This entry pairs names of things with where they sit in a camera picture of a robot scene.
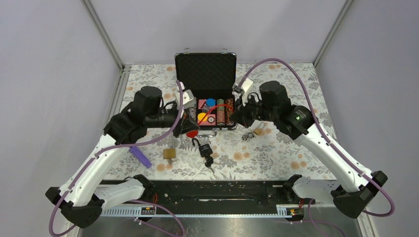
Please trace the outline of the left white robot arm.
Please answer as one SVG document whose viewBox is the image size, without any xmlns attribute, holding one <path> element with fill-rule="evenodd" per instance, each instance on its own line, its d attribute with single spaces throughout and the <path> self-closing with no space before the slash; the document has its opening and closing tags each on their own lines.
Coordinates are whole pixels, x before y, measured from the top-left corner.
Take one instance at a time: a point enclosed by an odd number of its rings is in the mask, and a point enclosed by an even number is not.
<svg viewBox="0 0 419 237">
<path fill-rule="evenodd" d="M 92 225 L 104 210 L 138 199 L 147 203 L 153 198 L 153 185 L 143 175 L 101 188 L 100 183 L 119 156 L 130 148 L 143 146 L 140 141 L 149 128 L 167 128 L 168 134 L 198 130 L 189 108 L 195 103 L 191 90 L 180 85 L 175 100 L 165 103 L 160 89 L 144 86 L 136 92 L 120 113 L 111 117 L 89 157 L 77 172 L 60 187 L 51 187 L 46 197 L 74 226 Z"/>
</svg>

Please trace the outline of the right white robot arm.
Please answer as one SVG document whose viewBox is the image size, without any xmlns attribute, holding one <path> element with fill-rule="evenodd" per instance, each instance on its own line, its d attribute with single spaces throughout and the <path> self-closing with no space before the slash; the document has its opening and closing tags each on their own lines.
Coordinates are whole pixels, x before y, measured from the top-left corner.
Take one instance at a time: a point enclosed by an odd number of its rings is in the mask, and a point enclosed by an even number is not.
<svg viewBox="0 0 419 237">
<path fill-rule="evenodd" d="M 273 122 L 276 128 L 295 143 L 307 148 L 335 176 L 335 180 L 310 179 L 293 175 L 284 184 L 283 196 L 296 203 L 314 199 L 334 206 L 347 217 L 356 219 L 388 180 L 382 171 L 371 171 L 354 159 L 305 106 L 293 105 L 286 88 L 268 81 L 251 91 L 252 81 L 245 87 L 233 88 L 236 110 L 230 119 L 246 128 L 256 120 Z"/>
</svg>

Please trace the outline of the red cable lock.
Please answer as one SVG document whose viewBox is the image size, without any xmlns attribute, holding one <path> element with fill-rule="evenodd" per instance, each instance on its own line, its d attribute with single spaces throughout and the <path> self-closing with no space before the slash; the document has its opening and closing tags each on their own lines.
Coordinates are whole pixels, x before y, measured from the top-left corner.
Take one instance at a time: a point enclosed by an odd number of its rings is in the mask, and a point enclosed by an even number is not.
<svg viewBox="0 0 419 237">
<path fill-rule="evenodd" d="M 229 109 L 230 112 L 233 112 L 233 107 L 227 104 L 218 104 L 213 106 L 204 116 L 198 117 L 199 121 L 198 121 L 198 125 L 200 125 L 203 121 L 205 121 L 208 117 L 209 114 L 212 113 L 212 111 L 216 110 L 218 107 L 225 107 L 227 109 Z M 198 131 L 197 130 L 193 130 L 190 132 L 186 133 L 186 136 L 189 138 L 195 138 L 198 135 Z"/>
</svg>

